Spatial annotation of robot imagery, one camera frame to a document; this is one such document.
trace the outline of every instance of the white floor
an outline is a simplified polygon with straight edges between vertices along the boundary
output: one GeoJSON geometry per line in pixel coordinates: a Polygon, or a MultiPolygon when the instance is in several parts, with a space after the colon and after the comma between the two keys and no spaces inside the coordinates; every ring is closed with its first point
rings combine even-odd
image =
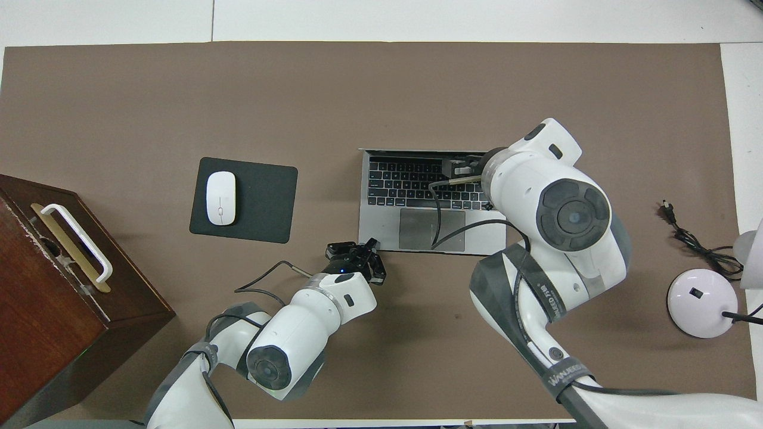
{"type": "Polygon", "coordinates": [[[0,0],[3,48],[217,40],[721,43],[740,232],[763,217],[763,11],[746,0],[0,0]]]}

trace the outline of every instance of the black plug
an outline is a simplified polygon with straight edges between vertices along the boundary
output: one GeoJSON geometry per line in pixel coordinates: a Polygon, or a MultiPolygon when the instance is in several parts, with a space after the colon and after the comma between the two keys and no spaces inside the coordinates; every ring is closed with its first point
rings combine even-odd
{"type": "Polygon", "coordinates": [[[666,221],[670,222],[671,225],[675,225],[675,213],[673,213],[673,204],[669,203],[667,200],[662,200],[662,205],[660,206],[659,212],[666,221]]]}

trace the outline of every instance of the laptop keyboard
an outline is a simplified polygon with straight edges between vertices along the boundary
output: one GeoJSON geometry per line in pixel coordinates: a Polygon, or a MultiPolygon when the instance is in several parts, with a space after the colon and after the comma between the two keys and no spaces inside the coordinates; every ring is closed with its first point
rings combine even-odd
{"type": "MultiPolygon", "coordinates": [[[[440,160],[371,156],[368,204],[436,207],[428,186],[448,179],[441,168],[440,160]]],[[[441,208],[484,210],[488,202],[479,183],[437,186],[435,193],[441,208]]]]}

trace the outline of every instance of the laptop trackpad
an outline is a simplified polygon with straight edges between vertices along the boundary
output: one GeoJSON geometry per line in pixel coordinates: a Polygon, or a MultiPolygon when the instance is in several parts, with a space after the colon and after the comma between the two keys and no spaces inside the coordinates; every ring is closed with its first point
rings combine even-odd
{"type": "MultiPolygon", "coordinates": [[[[443,221],[439,229],[439,238],[452,233],[466,224],[464,211],[442,210],[443,221]]],[[[437,210],[402,208],[400,210],[400,248],[409,250],[429,250],[437,231],[437,210]]],[[[440,244],[435,252],[463,252],[464,233],[440,244]]]]}

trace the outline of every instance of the space bar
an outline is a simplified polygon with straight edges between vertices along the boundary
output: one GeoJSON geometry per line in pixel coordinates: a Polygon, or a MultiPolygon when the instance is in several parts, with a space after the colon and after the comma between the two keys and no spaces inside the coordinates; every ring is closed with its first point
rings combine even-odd
{"type": "Polygon", "coordinates": [[[437,207],[433,199],[407,199],[405,205],[407,207],[437,207]]]}

